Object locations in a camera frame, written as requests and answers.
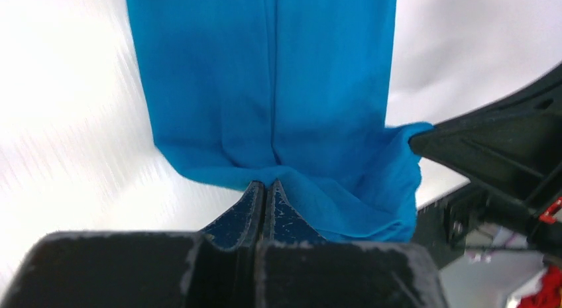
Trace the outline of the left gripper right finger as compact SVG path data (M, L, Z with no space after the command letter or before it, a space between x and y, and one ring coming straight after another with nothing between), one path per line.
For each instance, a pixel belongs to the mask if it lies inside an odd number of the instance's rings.
M256 307L448 305L429 252L413 243L329 242L291 206L282 184L268 190L254 265Z

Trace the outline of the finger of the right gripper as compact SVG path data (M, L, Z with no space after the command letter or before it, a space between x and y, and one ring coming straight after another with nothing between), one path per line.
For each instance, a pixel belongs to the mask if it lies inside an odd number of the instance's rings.
M561 196L561 66L409 145L509 202L544 210Z

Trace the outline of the blue t shirt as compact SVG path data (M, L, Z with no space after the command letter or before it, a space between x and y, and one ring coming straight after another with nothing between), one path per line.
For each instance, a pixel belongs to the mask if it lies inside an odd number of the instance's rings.
M427 123L385 125L397 0L126 0L153 139L172 167L280 181L322 236L406 242Z

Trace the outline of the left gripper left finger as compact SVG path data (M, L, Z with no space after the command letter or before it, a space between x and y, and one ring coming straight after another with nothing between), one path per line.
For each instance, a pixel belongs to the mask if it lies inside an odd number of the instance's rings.
M40 239L2 307L252 307L265 199L252 182L200 231L66 231Z

